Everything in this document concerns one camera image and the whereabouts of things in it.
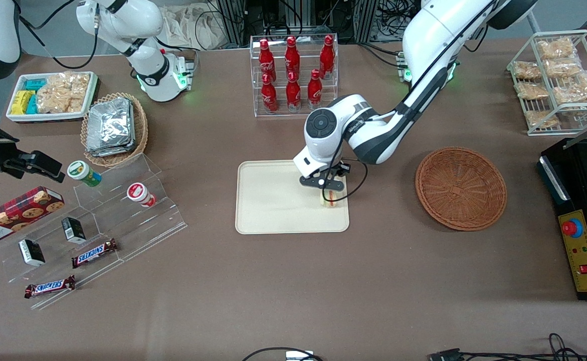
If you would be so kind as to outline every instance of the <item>brown tablecloth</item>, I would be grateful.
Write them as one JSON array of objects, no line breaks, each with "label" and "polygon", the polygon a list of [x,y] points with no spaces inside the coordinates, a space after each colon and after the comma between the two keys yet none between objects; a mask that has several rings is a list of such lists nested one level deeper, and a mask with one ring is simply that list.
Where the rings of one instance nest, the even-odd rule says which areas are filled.
[{"label": "brown tablecloth", "polygon": [[[247,50],[201,54],[193,90],[155,103],[129,78],[122,56],[86,69],[99,94],[139,98],[169,196],[188,228],[44,311],[30,311],[23,285],[0,263],[0,359],[242,359],[278,345],[327,361],[423,359],[467,351],[545,351],[546,336],[587,345],[587,302],[575,300],[550,196],[534,169],[559,140],[528,137],[504,73],[525,40],[485,41],[463,51],[454,80],[396,153],[371,167],[350,198],[350,228],[318,235],[239,235],[236,174],[245,160],[287,159],[304,146],[299,119],[255,119]],[[406,92],[394,68],[357,46],[340,48],[340,93],[362,94],[379,112]],[[65,59],[66,63],[82,59]],[[62,69],[25,57],[19,73]],[[79,123],[2,128],[64,164],[82,158]],[[494,226],[455,232],[423,210],[414,190],[422,158],[465,146],[502,172],[508,205]],[[354,165],[351,182],[362,171]],[[45,185],[0,174],[0,203]],[[272,358],[284,359],[273,354]]]}]

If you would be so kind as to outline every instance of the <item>aluminum foil package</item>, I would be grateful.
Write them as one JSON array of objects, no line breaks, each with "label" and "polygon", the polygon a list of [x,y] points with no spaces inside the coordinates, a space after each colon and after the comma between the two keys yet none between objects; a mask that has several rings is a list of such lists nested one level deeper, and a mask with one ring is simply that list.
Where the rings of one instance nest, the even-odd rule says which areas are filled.
[{"label": "aluminum foil package", "polygon": [[135,149],[133,103],[126,98],[93,105],[87,128],[86,151],[95,157]]}]

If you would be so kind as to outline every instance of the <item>blue snack package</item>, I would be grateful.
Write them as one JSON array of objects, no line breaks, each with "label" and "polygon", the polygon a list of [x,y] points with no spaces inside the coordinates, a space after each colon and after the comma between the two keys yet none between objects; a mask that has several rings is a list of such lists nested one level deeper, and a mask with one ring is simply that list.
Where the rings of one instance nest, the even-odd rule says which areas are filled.
[{"label": "blue snack package", "polygon": [[44,85],[46,85],[46,79],[30,79],[25,82],[24,89],[38,91]]},{"label": "blue snack package", "polygon": [[37,114],[37,95],[30,97],[28,108],[26,108],[26,114]]}]

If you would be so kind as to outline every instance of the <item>cookie box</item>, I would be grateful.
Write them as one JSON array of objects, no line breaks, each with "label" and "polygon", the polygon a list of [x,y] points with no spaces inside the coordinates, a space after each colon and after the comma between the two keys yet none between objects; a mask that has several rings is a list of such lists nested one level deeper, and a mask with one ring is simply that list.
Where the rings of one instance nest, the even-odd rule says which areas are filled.
[{"label": "cookie box", "polygon": [[0,239],[64,207],[60,194],[39,186],[0,206]]}]

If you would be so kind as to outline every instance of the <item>red bottle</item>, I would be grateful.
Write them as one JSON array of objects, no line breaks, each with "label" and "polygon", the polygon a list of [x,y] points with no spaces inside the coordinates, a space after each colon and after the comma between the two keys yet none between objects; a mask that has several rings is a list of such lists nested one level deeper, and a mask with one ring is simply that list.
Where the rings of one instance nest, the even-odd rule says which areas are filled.
[{"label": "red bottle", "polygon": [[287,83],[287,107],[289,108],[289,112],[296,113],[302,108],[298,76],[291,71],[287,75],[287,78],[289,78],[289,82]]},{"label": "red bottle", "polygon": [[287,68],[287,74],[290,71],[296,73],[300,78],[300,53],[295,46],[295,37],[287,37],[287,51],[284,52],[284,65]]},{"label": "red bottle", "polygon": [[333,48],[333,36],[325,37],[325,46],[320,50],[320,77],[325,80],[333,78],[335,51]]},{"label": "red bottle", "polygon": [[275,94],[275,87],[271,84],[271,76],[262,74],[262,101],[266,114],[275,114],[278,110],[278,98]]},{"label": "red bottle", "polygon": [[273,60],[273,53],[269,50],[269,42],[266,39],[260,39],[259,60],[262,73],[271,76],[271,82],[275,82],[275,60]]},{"label": "red bottle", "polygon": [[311,80],[307,87],[307,99],[309,100],[310,109],[318,109],[322,100],[322,82],[320,81],[320,71],[313,69],[311,71]]}]

